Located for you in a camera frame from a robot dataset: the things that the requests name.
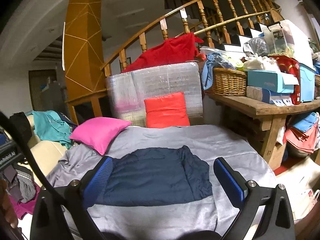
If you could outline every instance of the plastic-wrapped board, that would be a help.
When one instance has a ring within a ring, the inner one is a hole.
[[[182,91],[187,114],[201,120],[202,97],[198,65],[194,62],[163,65],[121,73],[106,78],[112,108],[117,118],[146,126],[144,100]]]

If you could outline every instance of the person's hand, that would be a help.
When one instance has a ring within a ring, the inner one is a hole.
[[[9,222],[13,228],[17,228],[18,218],[14,212],[6,188],[7,183],[0,179],[0,212],[2,212],[7,222]]]

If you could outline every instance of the teal shirt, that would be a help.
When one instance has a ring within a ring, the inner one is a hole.
[[[59,142],[69,149],[71,147],[71,128],[62,121],[55,111],[38,112],[32,111],[35,122],[35,134],[41,140]]]

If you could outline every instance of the gray bed sheet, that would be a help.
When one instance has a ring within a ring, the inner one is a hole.
[[[244,138],[214,125],[164,129],[128,127],[112,142],[108,155],[121,158],[137,149],[183,145],[209,164],[213,195],[191,203],[159,207],[94,205],[88,212],[100,231],[116,232],[128,240],[176,239],[199,230],[215,230],[223,235],[239,210],[231,205],[213,173],[213,162],[220,156],[246,180],[253,179],[264,187],[276,186],[273,171]],[[66,151],[47,178],[55,187],[65,186],[73,179],[81,179],[100,159],[101,156],[86,145],[75,146]],[[259,208],[253,224],[259,223],[263,208]],[[77,232],[68,211],[65,217],[69,227]]]

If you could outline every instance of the red gift box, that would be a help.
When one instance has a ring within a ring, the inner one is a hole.
[[[291,101],[294,105],[299,105],[301,97],[301,83],[300,83],[300,65],[299,62],[293,58],[287,57],[285,55],[269,56],[274,58],[281,72],[294,75],[299,82],[299,85],[294,85],[293,94],[290,95]]]

